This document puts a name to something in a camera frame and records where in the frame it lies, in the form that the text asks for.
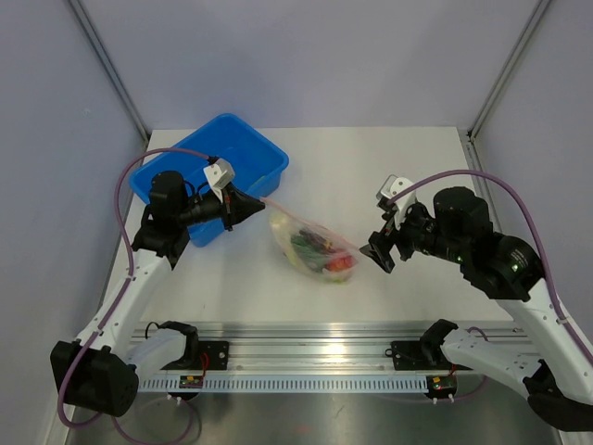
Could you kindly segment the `red apple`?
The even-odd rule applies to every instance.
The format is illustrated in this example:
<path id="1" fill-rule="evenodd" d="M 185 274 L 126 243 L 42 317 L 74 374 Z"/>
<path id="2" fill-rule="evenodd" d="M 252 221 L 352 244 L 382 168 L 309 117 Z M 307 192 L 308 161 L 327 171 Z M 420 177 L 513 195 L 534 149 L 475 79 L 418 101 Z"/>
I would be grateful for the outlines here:
<path id="1" fill-rule="evenodd" d="M 325 269 L 329 273 L 346 273 L 357 264 L 355 258 L 351 255 L 336 256 L 329 260 Z"/>

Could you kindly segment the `green cucumber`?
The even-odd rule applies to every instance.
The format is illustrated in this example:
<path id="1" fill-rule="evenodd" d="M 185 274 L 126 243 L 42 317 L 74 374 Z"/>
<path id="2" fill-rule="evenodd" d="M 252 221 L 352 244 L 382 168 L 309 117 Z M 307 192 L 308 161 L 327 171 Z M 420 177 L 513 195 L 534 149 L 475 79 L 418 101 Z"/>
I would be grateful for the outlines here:
<path id="1" fill-rule="evenodd" d="M 324 269 L 326 263 L 332 257 L 330 249 L 312 248 L 304 242 L 300 235 L 291 236 L 291 246 L 304 265 L 313 271 Z"/>

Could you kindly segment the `dark red onion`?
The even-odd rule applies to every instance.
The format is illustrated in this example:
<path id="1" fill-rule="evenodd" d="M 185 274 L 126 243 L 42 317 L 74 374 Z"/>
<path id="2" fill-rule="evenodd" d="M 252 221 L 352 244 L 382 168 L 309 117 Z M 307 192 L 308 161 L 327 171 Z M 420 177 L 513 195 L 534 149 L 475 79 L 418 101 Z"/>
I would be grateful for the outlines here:
<path id="1" fill-rule="evenodd" d="M 332 242 L 327 237 L 310 229 L 300 229 L 299 234 L 304 242 L 312 248 L 329 249 L 332 246 Z"/>

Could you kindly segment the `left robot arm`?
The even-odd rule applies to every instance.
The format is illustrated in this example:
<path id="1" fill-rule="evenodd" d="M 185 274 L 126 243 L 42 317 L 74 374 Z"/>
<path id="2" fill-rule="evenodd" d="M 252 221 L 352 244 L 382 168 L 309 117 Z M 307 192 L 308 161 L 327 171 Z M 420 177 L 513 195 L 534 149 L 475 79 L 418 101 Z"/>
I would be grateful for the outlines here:
<path id="1" fill-rule="evenodd" d="M 189 226 L 219 220 L 232 230 L 265 208 L 261 200 L 237 189 L 230 173 L 210 165 L 205 174 L 209 190 L 203 196 L 189 195 L 179 172 L 153 177 L 140 228 L 124 241 L 128 267 L 120 290 L 74 340 L 59 341 L 52 349 L 57 412 L 65 425 L 74 425 L 65 405 L 121 417 L 149 377 L 168 366 L 188 369 L 202 361 L 198 331 L 189 324 L 165 322 L 136 347 L 130 340 L 147 303 L 183 255 Z"/>

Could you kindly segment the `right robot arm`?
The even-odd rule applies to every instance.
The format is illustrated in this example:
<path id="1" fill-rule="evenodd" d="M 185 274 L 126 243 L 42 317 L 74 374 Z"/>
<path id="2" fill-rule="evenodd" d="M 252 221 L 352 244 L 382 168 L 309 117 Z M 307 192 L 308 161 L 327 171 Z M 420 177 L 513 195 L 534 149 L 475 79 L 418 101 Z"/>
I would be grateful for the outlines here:
<path id="1" fill-rule="evenodd" d="M 486 202 L 466 187 L 439 191 L 428 210 L 399 191 L 377 194 L 385 225 L 371 234 L 361 253 L 387 273 L 397 249 L 455 263 L 474 288 L 511 316 L 539 356 L 513 354 L 457 324 L 440 319 L 420 337 L 423 363 L 461 365 L 511 388 L 548 425 L 565 432 L 592 429 L 590 346 L 579 348 L 555 314 L 543 261 L 522 239 L 494 230 Z"/>

